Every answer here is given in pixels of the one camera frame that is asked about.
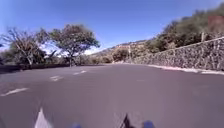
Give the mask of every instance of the retaining wall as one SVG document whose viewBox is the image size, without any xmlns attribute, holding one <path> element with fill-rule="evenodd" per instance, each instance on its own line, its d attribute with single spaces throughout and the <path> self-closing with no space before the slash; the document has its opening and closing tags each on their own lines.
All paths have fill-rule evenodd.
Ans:
<svg viewBox="0 0 224 128">
<path fill-rule="evenodd" d="M 129 62 L 224 71 L 224 37 L 148 54 Z"/>
</svg>

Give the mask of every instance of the hill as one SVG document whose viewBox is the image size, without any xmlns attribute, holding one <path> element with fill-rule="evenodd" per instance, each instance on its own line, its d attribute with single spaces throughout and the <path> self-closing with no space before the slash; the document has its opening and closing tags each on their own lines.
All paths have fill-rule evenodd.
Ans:
<svg viewBox="0 0 224 128">
<path fill-rule="evenodd" d="M 114 51 L 116 51 L 119 48 L 125 48 L 125 49 L 128 49 L 129 47 L 131 47 L 132 49 L 133 48 L 140 48 L 140 47 L 144 46 L 146 41 L 147 40 L 138 40 L 138 41 L 134 41 L 134 42 L 121 43 L 121 44 L 116 45 L 114 47 L 107 48 L 107 49 L 104 49 L 100 52 L 94 53 L 94 54 L 92 54 L 92 56 L 95 56 L 95 57 L 111 56 L 114 53 Z"/>
</svg>

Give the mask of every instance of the blue sky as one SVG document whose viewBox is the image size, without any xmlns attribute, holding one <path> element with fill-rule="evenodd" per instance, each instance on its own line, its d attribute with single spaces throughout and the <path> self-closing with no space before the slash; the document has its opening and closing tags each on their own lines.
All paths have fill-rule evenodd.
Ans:
<svg viewBox="0 0 224 128">
<path fill-rule="evenodd" d="M 196 9 L 217 7 L 223 0 L 0 0 L 0 32 L 7 26 L 31 31 L 65 24 L 86 25 L 101 49 L 149 39 L 172 20 Z"/>
</svg>

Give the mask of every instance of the road marking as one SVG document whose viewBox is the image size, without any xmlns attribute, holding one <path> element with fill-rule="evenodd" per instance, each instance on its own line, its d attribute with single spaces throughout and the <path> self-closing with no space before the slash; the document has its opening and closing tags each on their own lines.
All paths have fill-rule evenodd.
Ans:
<svg viewBox="0 0 224 128">
<path fill-rule="evenodd" d="M 194 69 L 194 68 L 166 67 L 166 66 L 157 66 L 157 65 L 148 65 L 148 66 L 154 67 L 154 68 L 160 68 L 163 70 L 174 70 L 174 71 L 201 73 L 201 74 L 224 75 L 224 72 L 221 72 L 221 71 L 212 71 L 212 70 Z"/>
<path fill-rule="evenodd" d="M 86 71 L 84 71 L 84 70 L 83 70 L 83 71 L 81 71 L 81 73 L 85 73 L 85 72 L 86 72 Z"/>
<path fill-rule="evenodd" d="M 78 74 L 80 74 L 80 73 L 78 73 L 78 72 L 76 72 L 76 73 L 73 73 L 73 75 L 78 75 Z"/>
<path fill-rule="evenodd" d="M 81 71 L 81 72 L 75 72 L 75 73 L 73 73 L 73 75 L 78 75 L 78 74 L 82 74 L 82 73 L 85 73 L 86 71 Z"/>
<path fill-rule="evenodd" d="M 38 113 L 38 117 L 34 128 L 53 128 L 51 123 L 45 118 L 42 108 Z"/>
<path fill-rule="evenodd" d="M 15 90 L 12 90 L 12 91 L 9 91 L 5 94 L 1 94 L 1 96 L 7 96 L 7 95 L 10 95 L 10 94 L 14 94 L 14 93 L 18 93 L 18 92 L 22 92 L 22 91 L 26 91 L 28 88 L 19 88 L 19 89 L 15 89 Z"/>
<path fill-rule="evenodd" d="M 52 76 L 52 77 L 50 77 L 50 79 L 52 80 L 52 81 L 58 81 L 58 80 L 60 80 L 60 79 L 62 79 L 63 77 L 61 77 L 61 76 Z"/>
<path fill-rule="evenodd" d="M 202 71 L 201 74 L 217 74 L 217 75 L 224 75 L 224 72 L 218 72 L 218 71 Z"/>
</svg>

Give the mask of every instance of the asphalt road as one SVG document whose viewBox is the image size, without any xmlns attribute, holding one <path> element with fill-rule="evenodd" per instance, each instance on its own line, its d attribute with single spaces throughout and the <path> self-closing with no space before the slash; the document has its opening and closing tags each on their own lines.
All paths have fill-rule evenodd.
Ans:
<svg viewBox="0 0 224 128">
<path fill-rule="evenodd" d="M 9 94 L 18 88 L 27 90 Z M 0 75 L 0 128 L 34 128 L 38 113 L 54 128 L 223 128 L 224 76 L 143 65 L 31 70 Z"/>
</svg>

